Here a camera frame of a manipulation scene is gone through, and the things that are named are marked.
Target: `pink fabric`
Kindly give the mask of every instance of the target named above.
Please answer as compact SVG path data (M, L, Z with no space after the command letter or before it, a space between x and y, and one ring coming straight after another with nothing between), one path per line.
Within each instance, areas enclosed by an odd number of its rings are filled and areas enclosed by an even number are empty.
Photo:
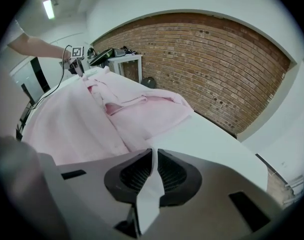
M80 79L44 100L22 140L57 165L87 162L149 148L145 140L193 111L178 94L124 90L113 75Z

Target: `small white table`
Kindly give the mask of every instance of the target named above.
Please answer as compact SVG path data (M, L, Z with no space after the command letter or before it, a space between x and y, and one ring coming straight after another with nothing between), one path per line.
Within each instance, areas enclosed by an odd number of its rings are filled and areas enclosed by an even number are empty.
M120 74L121 76L124 76L124 71L123 71L123 62L131 62L131 61L137 61L137 65L138 65L138 82L141 83L142 82L142 55L140 54L136 54L136 55L132 55L132 54L127 54L125 56L122 57L116 57L116 58L109 58L108 61L113 63L113 67L114 67L114 72L116 74Z

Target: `black cable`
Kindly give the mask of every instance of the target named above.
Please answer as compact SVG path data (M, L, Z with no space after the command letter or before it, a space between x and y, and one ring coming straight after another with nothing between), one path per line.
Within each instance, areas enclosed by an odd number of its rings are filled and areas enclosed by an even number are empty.
M53 92L55 92L55 91L57 90L57 88L60 86L60 84L61 84L61 82L62 82L62 79L63 79L63 77L64 77L64 55L65 55L65 51L66 51L66 49L67 49L68 47L72 47L72 46L67 45L67 46L65 47L64 51L63 51L63 55L62 55L62 77L61 77L60 82L58 83L58 86L57 86L51 93L49 93L48 95L46 95L46 96L44 96L42 99L40 99L40 100L37 102L37 104L35 105L35 107L33 107L33 108L26 107L28 110L34 110L34 109L38 108L38 105L39 105L46 97L48 97L48 96L51 95Z

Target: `white table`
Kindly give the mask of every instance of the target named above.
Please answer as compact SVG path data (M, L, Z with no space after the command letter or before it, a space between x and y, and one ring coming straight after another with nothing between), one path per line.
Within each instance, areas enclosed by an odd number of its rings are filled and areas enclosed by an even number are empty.
M89 76L99 74L101 71L102 68L95 67L85 74ZM114 77L115 82L122 84L125 89L133 89L133 87L138 91L146 89L145 86L121 75L115 74ZM62 82L59 89L77 79L78 76L73 76ZM264 191L267 190L267 167L237 139L196 113L169 131L149 139L148 142L154 150L172 150L228 166Z
M123 65L122 63L124 62L131 62L131 61L137 61L137 68L138 68L138 82L142 82L142 55L136 54L127 54L122 57L115 57L115 58L109 58L108 61L113 64L114 67L114 72L116 74L120 74L121 76L124 76L124 71L123 71Z

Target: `person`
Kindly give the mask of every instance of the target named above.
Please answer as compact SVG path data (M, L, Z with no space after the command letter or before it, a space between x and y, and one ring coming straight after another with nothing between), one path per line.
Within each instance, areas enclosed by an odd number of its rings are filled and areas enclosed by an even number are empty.
M0 44L0 52L6 46L25 56L62 59L64 49L43 40L31 37L14 20L8 27ZM71 57L66 50L64 60ZM0 137L15 136L15 128L29 102L23 90L17 86L0 61Z

